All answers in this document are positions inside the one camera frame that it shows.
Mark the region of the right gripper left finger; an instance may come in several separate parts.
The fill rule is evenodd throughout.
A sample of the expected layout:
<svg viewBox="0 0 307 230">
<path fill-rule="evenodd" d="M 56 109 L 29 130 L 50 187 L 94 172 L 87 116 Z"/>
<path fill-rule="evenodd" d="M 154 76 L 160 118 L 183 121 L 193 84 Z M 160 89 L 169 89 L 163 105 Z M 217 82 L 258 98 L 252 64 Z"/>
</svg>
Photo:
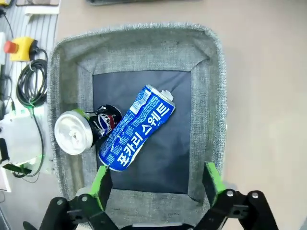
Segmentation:
<svg viewBox="0 0 307 230">
<path fill-rule="evenodd" d="M 106 214 L 106 205 L 113 183 L 110 168 L 100 166 L 89 193 L 72 200 L 53 198 L 42 221 L 43 230 L 75 230 L 86 223 L 93 230 L 117 230 L 118 227 Z"/>
</svg>

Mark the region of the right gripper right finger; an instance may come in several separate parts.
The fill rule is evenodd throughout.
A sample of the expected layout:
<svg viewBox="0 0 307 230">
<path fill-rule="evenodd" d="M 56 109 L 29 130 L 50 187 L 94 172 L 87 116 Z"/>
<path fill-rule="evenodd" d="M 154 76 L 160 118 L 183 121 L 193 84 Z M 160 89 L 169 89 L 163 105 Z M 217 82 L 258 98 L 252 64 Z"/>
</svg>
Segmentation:
<svg viewBox="0 0 307 230">
<path fill-rule="evenodd" d="M 213 162 L 205 163 L 202 184 L 210 209 L 194 229 L 221 230 L 228 219 L 237 219 L 245 230 L 278 229 L 264 193 L 254 190 L 244 195 L 226 188 Z"/>
</svg>

